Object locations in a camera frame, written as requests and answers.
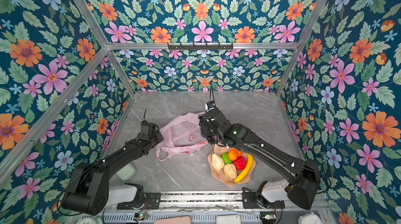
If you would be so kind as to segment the pink plastic bag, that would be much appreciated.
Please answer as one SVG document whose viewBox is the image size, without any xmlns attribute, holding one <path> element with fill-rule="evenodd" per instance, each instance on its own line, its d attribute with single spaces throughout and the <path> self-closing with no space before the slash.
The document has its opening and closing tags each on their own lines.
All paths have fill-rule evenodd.
<svg viewBox="0 0 401 224">
<path fill-rule="evenodd" d="M 165 161 L 175 155 L 192 154 L 208 145 L 201 135 L 200 113 L 188 113 L 171 120 L 160 129 L 164 140 L 156 146 L 156 157 Z"/>
</svg>

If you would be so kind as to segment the dark purple fake grapes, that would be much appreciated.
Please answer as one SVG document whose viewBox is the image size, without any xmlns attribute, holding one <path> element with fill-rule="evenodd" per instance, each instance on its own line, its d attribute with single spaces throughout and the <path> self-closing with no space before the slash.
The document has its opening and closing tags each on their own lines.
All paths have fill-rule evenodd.
<svg viewBox="0 0 401 224">
<path fill-rule="evenodd" d="M 213 129 L 207 121 L 200 120 L 199 122 L 201 135 L 206 138 L 207 142 L 211 145 L 216 144 L 216 136 Z"/>
</svg>

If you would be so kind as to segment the pale round fake fruit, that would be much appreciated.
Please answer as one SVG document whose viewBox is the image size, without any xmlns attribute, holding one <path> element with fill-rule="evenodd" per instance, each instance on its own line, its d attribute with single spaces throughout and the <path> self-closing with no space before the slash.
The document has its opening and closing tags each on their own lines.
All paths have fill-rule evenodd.
<svg viewBox="0 0 401 224">
<path fill-rule="evenodd" d="M 211 158 L 211 166 L 214 170 L 221 171 L 225 166 L 225 162 L 221 158 L 221 156 L 217 155 L 216 153 L 213 153 Z"/>
</svg>

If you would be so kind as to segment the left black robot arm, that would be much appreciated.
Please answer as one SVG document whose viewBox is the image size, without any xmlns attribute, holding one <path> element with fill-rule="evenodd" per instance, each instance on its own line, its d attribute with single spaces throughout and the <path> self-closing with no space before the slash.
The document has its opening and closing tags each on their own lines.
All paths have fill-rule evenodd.
<svg viewBox="0 0 401 224">
<path fill-rule="evenodd" d="M 163 140 L 159 126 L 144 120 L 135 139 L 101 160 L 74 169 L 61 207 L 84 214 L 99 214 L 109 199 L 110 178 L 130 162 L 147 155 Z"/>
</svg>

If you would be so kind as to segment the yellow fake banana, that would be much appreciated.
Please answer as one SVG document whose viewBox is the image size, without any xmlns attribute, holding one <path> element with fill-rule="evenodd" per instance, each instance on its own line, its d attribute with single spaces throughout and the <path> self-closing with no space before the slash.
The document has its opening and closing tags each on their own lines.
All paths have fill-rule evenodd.
<svg viewBox="0 0 401 224">
<path fill-rule="evenodd" d="M 247 164 L 246 167 L 242 170 L 242 172 L 236 177 L 235 183 L 239 183 L 242 181 L 247 174 L 250 172 L 251 168 L 253 166 L 253 156 L 250 154 L 247 154 Z"/>
</svg>

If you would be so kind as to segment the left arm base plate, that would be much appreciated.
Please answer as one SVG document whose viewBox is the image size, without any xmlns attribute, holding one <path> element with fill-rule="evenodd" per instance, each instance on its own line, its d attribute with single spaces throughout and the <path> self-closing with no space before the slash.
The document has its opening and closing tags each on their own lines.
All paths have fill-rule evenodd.
<svg viewBox="0 0 401 224">
<path fill-rule="evenodd" d="M 161 193 L 137 193 L 130 202 L 123 202 L 117 205 L 118 210 L 155 210 L 161 203 Z"/>
</svg>

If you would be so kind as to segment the orange fake fruit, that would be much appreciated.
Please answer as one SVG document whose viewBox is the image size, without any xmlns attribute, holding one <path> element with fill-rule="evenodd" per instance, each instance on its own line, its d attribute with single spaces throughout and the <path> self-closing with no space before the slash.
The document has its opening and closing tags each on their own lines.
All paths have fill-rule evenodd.
<svg viewBox="0 0 401 224">
<path fill-rule="evenodd" d="M 235 161 L 238 158 L 238 152 L 237 151 L 230 151 L 228 153 L 228 159 L 230 161 Z"/>
<path fill-rule="evenodd" d="M 232 151 L 234 151 L 234 152 L 236 153 L 237 157 L 240 157 L 240 156 L 242 156 L 242 154 L 243 154 L 242 151 L 239 151 L 239 150 L 237 150 L 237 149 L 235 149 L 235 148 L 232 148 Z"/>
</svg>

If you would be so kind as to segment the green fake custard apple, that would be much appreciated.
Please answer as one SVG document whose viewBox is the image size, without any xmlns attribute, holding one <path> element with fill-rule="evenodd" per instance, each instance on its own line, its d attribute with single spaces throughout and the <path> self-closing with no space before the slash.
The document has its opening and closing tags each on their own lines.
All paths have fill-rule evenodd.
<svg viewBox="0 0 401 224">
<path fill-rule="evenodd" d="M 231 164 L 232 160 L 229 158 L 229 153 L 223 153 L 221 155 L 221 158 L 223 159 L 225 164 Z"/>
</svg>

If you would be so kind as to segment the red fake fruit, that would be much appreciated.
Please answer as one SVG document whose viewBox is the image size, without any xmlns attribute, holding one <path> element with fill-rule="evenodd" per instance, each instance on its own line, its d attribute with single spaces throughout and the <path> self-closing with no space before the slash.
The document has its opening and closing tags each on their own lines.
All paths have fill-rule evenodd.
<svg viewBox="0 0 401 224">
<path fill-rule="evenodd" d="M 246 168 L 247 166 L 247 161 L 244 157 L 239 156 L 235 161 L 232 162 L 234 166 L 236 167 L 237 171 L 242 171 Z"/>
</svg>

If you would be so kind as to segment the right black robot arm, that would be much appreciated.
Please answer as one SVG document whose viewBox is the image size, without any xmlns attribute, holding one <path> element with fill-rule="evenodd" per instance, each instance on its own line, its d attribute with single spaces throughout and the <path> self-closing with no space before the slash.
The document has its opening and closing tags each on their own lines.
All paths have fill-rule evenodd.
<svg viewBox="0 0 401 224">
<path fill-rule="evenodd" d="M 245 151 L 279 173 L 287 182 L 287 197 L 295 205 L 310 210 L 321 183 L 317 162 L 291 156 L 262 140 L 243 124 L 232 124 L 217 108 L 199 117 L 201 133 L 211 143 Z"/>
</svg>

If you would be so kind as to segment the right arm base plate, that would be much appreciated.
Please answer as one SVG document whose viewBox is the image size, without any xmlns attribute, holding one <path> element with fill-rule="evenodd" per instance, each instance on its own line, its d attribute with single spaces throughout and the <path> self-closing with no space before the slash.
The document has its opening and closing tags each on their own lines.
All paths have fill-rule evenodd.
<svg viewBox="0 0 401 224">
<path fill-rule="evenodd" d="M 242 203 L 244 209 L 284 209 L 284 201 L 270 202 L 260 193 L 254 193 L 246 188 L 242 191 Z"/>
</svg>

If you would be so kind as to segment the beige fake potato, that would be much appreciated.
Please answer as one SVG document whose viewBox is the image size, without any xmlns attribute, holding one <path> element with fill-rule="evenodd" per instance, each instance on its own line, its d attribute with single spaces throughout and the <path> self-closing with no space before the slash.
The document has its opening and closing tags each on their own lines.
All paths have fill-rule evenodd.
<svg viewBox="0 0 401 224">
<path fill-rule="evenodd" d="M 233 163 L 225 164 L 223 172 L 229 179 L 235 180 L 237 178 L 237 169 Z"/>
</svg>

